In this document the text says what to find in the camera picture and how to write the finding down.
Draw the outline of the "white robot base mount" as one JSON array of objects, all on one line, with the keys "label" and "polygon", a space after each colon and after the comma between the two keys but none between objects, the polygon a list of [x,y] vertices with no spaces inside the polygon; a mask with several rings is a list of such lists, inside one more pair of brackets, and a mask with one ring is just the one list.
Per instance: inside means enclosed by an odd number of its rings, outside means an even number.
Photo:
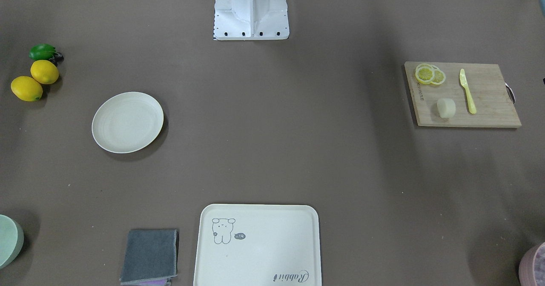
[{"label": "white robot base mount", "polygon": [[287,0],[215,0],[214,40],[285,40]]}]

